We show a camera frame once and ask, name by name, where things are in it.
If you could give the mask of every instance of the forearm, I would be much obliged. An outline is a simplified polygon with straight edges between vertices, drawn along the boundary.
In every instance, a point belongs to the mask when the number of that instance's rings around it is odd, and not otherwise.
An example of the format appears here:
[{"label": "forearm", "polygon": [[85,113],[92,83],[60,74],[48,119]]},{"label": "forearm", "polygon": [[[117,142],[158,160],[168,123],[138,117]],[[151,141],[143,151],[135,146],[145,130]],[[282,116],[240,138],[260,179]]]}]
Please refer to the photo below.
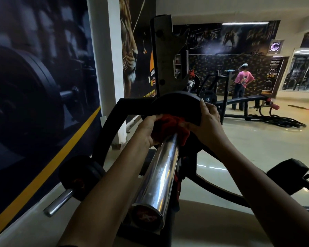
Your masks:
[{"label": "forearm", "polygon": [[150,146],[138,133],[136,131],[103,179],[77,208],[60,245],[112,245]]},{"label": "forearm", "polygon": [[309,212],[229,141],[214,151],[275,246],[309,246]]}]

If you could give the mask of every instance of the weight bench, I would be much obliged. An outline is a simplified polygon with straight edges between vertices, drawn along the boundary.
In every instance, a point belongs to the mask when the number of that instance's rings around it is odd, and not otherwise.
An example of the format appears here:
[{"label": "weight bench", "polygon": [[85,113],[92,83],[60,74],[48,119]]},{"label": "weight bench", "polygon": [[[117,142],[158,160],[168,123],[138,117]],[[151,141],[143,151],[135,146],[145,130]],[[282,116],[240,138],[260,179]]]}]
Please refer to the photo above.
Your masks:
[{"label": "weight bench", "polygon": [[[260,100],[266,101],[268,99],[267,96],[264,95],[251,95],[247,97],[242,98],[234,98],[234,99],[227,99],[227,100],[219,100],[215,103],[215,105],[218,107],[220,116],[221,116],[221,124],[223,124],[224,117],[230,117],[230,118],[240,118],[240,119],[248,119],[248,102],[255,101],[255,106],[253,108],[259,108],[260,107]],[[235,104],[239,102],[244,102],[244,115],[238,115],[238,114],[226,114],[225,110],[227,108],[227,105]]]}]

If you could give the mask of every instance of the floor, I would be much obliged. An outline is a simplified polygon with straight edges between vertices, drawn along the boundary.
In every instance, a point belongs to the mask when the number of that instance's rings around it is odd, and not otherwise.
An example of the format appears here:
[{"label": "floor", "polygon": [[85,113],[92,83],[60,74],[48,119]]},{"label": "floor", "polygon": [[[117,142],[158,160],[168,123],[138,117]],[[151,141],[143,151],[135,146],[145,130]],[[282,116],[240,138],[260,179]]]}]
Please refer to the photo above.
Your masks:
[{"label": "floor", "polygon": [[[273,113],[299,120],[307,127],[286,129],[262,122],[225,118],[223,127],[226,134],[247,158],[265,172],[289,158],[299,159],[309,167],[309,111],[287,106],[291,104],[309,108],[309,102],[276,100],[275,103],[280,110]],[[269,108],[264,108],[262,112],[267,114]],[[231,110],[231,106],[228,106],[227,113],[243,114]],[[128,138],[135,129],[136,126],[131,129]],[[109,151],[105,169],[112,165],[119,153]],[[223,164],[204,151],[198,153],[197,173],[224,189],[240,194]],[[55,187],[25,216],[4,231],[0,235],[0,247],[54,247],[79,204],[71,199],[52,218],[45,217],[42,210],[63,191],[61,185]],[[309,191],[301,190],[293,198],[309,206]],[[180,212],[176,214],[172,246],[272,246],[250,209],[221,199],[188,179],[181,185],[180,207]],[[139,245],[116,238],[114,246]]]}]

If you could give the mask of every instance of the person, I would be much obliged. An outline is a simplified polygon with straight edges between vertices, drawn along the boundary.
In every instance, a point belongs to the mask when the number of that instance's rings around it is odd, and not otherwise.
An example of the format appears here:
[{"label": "person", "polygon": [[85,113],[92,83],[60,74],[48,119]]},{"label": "person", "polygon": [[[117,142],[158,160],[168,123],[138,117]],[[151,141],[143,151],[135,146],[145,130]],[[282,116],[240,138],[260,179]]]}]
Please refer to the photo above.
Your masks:
[{"label": "person", "polygon": [[[248,69],[247,63],[244,63],[238,69],[240,72],[235,79],[236,85],[235,85],[234,94],[232,96],[233,99],[244,97],[245,89],[246,89],[247,85],[249,83],[251,83],[252,81],[254,81],[253,75],[247,69]],[[236,110],[236,106],[237,106],[236,103],[232,104],[232,109]],[[243,102],[239,103],[239,110],[244,111],[244,103]]]},{"label": "person", "polygon": [[[184,122],[225,165],[274,246],[309,247],[309,212],[241,154],[226,136],[212,104],[200,101],[200,126]],[[58,246],[112,246],[134,196],[134,185],[161,116],[140,123],[131,140],[74,212]]]}]

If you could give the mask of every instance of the barbell sleeve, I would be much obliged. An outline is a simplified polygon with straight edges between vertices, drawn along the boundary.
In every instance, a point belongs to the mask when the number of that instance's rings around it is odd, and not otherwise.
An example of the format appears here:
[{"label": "barbell sleeve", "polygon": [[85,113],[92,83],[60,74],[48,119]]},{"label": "barbell sleeve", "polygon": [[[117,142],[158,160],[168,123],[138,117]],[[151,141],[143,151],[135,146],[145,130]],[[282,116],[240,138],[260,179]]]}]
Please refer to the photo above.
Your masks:
[{"label": "barbell sleeve", "polygon": [[48,217],[52,217],[70,198],[72,198],[73,193],[73,189],[67,189],[57,199],[55,199],[53,203],[43,210],[44,214]]},{"label": "barbell sleeve", "polygon": [[156,232],[164,227],[178,156],[177,134],[174,134],[157,149],[129,209],[133,223],[139,228]]}]

